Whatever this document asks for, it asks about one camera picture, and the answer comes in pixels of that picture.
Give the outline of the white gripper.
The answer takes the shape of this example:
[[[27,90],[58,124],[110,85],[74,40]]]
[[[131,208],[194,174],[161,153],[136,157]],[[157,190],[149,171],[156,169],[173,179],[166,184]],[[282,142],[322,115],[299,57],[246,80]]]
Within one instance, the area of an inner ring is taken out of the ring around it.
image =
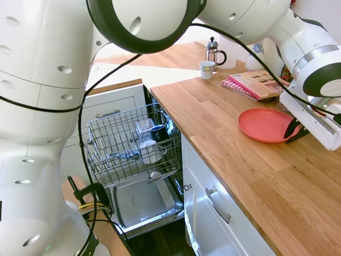
[[[295,80],[290,83],[288,90],[301,99],[314,104],[315,107],[340,114],[340,97],[317,98],[308,96]],[[293,98],[287,92],[283,92],[280,96],[280,102],[294,115],[283,137],[284,139],[289,138],[286,144],[311,133],[327,150],[334,151],[340,148],[340,124],[334,120],[333,115],[308,106]]]

